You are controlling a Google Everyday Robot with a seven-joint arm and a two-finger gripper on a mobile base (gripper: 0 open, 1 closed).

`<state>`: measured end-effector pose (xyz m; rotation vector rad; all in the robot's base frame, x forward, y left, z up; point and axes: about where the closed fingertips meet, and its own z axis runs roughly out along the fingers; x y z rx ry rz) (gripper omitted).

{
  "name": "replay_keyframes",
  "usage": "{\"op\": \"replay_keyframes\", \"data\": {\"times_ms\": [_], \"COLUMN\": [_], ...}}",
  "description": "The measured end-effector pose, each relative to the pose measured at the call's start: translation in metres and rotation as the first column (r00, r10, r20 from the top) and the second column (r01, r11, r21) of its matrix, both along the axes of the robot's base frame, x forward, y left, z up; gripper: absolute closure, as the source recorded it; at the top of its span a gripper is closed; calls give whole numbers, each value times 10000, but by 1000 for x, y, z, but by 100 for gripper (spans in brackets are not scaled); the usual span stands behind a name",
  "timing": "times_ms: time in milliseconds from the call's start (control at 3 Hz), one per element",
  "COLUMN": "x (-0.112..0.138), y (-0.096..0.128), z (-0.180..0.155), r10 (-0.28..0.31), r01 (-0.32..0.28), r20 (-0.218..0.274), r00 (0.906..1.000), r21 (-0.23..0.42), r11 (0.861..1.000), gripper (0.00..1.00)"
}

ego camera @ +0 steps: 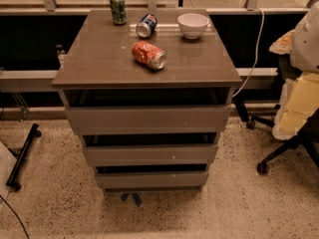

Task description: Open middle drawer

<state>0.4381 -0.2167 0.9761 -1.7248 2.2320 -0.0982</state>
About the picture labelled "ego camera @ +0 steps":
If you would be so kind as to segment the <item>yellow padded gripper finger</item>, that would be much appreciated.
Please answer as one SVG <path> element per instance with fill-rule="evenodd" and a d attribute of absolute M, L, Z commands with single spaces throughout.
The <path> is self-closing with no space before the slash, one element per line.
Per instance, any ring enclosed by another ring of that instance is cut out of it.
<path fill-rule="evenodd" d="M 302 73 L 296 80 L 287 79 L 279 105 L 272 134 L 277 139 L 290 139 L 319 109 L 319 75 Z"/>

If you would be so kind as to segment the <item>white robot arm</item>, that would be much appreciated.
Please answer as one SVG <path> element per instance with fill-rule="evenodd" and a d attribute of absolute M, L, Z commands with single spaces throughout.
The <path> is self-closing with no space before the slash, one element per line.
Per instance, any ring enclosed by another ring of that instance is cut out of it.
<path fill-rule="evenodd" d="M 296 80 L 285 81 L 272 129 L 275 138 L 290 139 L 319 109 L 319 2 L 269 51 L 288 54 L 291 65 L 302 72 Z"/>

